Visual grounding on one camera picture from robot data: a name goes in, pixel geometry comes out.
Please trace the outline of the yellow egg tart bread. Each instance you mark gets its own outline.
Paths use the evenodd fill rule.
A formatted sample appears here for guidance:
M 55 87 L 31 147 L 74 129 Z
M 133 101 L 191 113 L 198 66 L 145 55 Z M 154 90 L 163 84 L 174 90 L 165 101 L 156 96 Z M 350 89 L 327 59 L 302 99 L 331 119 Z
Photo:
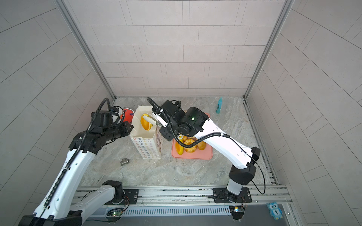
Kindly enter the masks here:
M 151 128 L 153 127 L 152 124 L 148 123 L 147 121 L 145 121 L 143 119 L 143 115 L 141 116 L 140 123 L 141 123 L 143 129 L 146 130 L 146 131 L 151 130 Z

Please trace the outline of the white paper bag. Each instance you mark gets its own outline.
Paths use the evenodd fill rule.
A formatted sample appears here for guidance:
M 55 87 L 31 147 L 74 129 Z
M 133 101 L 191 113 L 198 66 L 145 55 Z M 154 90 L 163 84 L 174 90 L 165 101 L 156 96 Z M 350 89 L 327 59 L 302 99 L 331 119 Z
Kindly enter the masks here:
M 143 118 L 147 114 L 152 116 L 152 107 L 139 105 L 132 119 L 133 130 L 130 133 L 131 141 L 143 159 L 160 159 L 162 149 L 162 138 L 159 127 L 149 123 Z M 146 130 L 141 123 L 144 120 L 151 125 L 150 130 Z

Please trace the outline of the long baguette bread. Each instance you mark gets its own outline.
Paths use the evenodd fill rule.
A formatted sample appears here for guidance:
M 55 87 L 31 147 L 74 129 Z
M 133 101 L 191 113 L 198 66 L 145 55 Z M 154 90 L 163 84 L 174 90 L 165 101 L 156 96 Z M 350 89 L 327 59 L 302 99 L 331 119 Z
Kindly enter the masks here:
M 199 150 L 205 150 L 206 142 L 202 141 L 202 142 L 198 143 L 197 147 L 198 147 Z

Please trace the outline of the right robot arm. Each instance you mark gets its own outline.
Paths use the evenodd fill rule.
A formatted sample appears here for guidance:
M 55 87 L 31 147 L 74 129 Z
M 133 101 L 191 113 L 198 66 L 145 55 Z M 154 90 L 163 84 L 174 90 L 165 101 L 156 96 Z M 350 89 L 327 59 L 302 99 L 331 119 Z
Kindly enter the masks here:
M 260 149 L 249 148 L 239 143 L 196 107 L 183 111 L 180 101 L 167 100 L 162 105 L 158 105 L 150 97 L 147 101 L 152 106 L 151 118 L 161 126 L 161 135 L 167 141 L 174 140 L 184 148 L 193 148 L 205 142 L 232 163 L 225 200 L 246 201 L 241 193 L 243 187 L 253 181 L 256 169 L 259 168 L 257 160 L 260 157 Z

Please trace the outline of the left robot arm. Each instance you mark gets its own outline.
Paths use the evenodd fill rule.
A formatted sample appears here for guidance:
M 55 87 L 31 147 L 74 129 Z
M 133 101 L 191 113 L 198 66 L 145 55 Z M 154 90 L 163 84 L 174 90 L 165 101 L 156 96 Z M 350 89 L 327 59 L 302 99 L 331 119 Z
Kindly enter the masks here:
M 116 139 L 130 135 L 133 126 L 124 121 L 122 108 L 111 107 L 104 98 L 91 114 L 88 128 L 77 134 L 51 189 L 31 215 L 21 218 L 21 226 L 81 226 L 102 205 L 124 203 L 129 205 L 123 185 L 108 180 L 100 188 L 72 204 L 75 192 L 88 166 L 99 150 Z

